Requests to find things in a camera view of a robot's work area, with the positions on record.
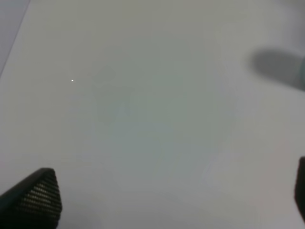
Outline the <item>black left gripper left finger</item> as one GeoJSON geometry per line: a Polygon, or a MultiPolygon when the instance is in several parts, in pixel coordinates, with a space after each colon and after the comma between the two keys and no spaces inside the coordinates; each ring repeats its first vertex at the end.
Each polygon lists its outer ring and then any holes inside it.
{"type": "Polygon", "coordinates": [[[40,168],[0,196],[2,229],[55,229],[62,212],[55,170],[40,168]]]}

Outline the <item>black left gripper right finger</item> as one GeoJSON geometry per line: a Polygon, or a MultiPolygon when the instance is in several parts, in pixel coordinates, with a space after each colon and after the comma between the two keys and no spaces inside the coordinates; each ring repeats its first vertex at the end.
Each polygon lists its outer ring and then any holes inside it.
{"type": "Polygon", "coordinates": [[[299,159],[296,183],[295,202],[301,216],[305,215],[305,157],[299,159]]]}

